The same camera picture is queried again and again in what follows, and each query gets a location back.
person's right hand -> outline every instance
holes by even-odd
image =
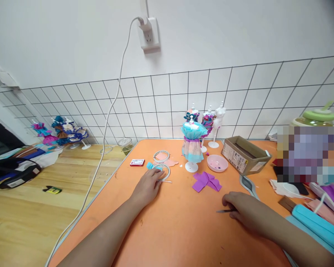
[[[273,240],[280,227],[287,222],[261,201],[241,192],[230,192],[224,195],[222,202],[224,206],[237,209],[230,212],[231,218],[267,239]]]

plastic cup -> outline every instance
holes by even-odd
[[[118,145],[121,147],[125,156],[130,153],[131,149],[134,147],[132,144],[132,139],[127,137],[118,141]]]

wall outlet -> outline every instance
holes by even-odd
[[[158,23],[156,18],[148,18],[151,23],[151,30],[142,31],[139,27],[138,36],[140,38],[140,45],[144,52],[147,52],[151,49],[160,48],[160,33],[158,30]]]

small round dish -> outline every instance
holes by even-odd
[[[207,158],[207,164],[209,169],[214,172],[223,172],[229,166],[229,163],[225,158],[218,155],[210,155]]]

bottle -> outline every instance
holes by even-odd
[[[323,108],[306,111],[291,122],[291,126],[333,126],[334,113],[328,108],[333,103],[329,101]]]

